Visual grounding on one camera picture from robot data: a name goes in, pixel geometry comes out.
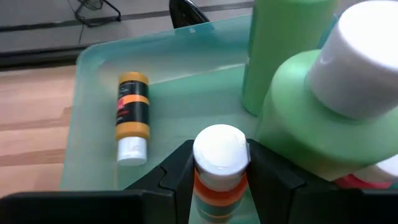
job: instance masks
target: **paint bottle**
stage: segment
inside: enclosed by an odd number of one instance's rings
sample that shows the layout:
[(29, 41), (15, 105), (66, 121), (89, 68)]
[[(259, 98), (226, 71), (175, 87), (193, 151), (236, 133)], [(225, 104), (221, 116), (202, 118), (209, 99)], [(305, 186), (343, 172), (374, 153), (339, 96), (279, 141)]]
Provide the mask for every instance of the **paint bottle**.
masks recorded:
[(335, 180), (344, 189), (388, 189), (398, 179), (398, 155)]
[(321, 50), (283, 63), (256, 139), (329, 181), (396, 155), (397, 11), (395, 1), (351, 6)]
[(138, 72), (119, 77), (116, 119), (118, 164), (139, 166), (147, 161), (149, 139), (148, 78)]
[(249, 163), (245, 135), (237, 128), (217, 124), (201, 131), (193, 143), (194, 201), (208, 223), (227, 223), (248, 186)]
[(261, 112), (272, 77), (285, 60), (316, 49), (336, 5), (337, 0), (254, 2), (242, 89), (243, 105), (250, 113)]

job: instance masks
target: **wooden floor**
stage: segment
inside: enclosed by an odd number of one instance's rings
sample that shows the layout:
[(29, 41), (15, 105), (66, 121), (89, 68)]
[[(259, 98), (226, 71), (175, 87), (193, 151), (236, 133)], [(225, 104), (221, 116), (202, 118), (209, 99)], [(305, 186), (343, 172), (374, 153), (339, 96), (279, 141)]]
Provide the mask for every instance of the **wooden floor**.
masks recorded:
[(58, 189), (74, 81), (74, 66), (0, 72), (0, 197)]

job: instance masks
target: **plastic bin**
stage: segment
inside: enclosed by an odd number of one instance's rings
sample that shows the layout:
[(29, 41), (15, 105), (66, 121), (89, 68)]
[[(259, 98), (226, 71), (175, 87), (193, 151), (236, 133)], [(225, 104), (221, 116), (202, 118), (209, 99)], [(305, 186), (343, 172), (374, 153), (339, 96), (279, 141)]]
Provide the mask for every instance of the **plastic bin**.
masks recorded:
[[(121, 190), (212, 124), (254, 137), (256, 118), (241, 105), (251, 16), (99, 44), (78, 58), (75, 96), (60, 188)], [(116, 163), (118, 76), (144, 72), (150, 81), (148, 161)], [(190, 223), (198, 220), (191, 209)], [(258, 222), (247, 191), (231, 223)]]

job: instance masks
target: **green bottle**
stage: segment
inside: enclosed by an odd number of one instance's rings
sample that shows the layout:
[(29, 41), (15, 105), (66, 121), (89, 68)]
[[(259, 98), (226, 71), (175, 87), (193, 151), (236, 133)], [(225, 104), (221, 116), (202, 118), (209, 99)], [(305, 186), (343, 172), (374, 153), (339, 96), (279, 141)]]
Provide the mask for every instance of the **green bottle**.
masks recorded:
[(285, 60), (316, 49), (337, 0), (256, 0), (243, 81), (243, 105), (258, 115), (272, 77)]
[(397, 11), (395, 1), (354, 5), (322, 50), (284, 62), (256, 139), (326, 180), (398, 154)]

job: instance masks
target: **white bottle cap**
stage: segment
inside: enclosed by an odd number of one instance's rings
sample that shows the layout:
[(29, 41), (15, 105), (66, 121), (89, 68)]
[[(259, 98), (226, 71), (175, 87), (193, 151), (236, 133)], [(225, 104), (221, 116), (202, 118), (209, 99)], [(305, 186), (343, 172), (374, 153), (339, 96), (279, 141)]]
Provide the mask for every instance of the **white bottle cap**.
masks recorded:
[(235, 127), (216, 124), (201, 131), (193, 143), (199, 178), (218, 192), (234, 189), (249, 163), (245, 135)]
[(126, 137), (118, 141), (118, 164), (139, 166), (147, 162), (147, 140), (140, 137)]
[(366, 1), (342, 15), (307, 75), (314, 95), (350, 118), (398, 105), (398, 2)]
[(354, 173), (365, 182), (392, 182), (398, 179), (398, 155)]

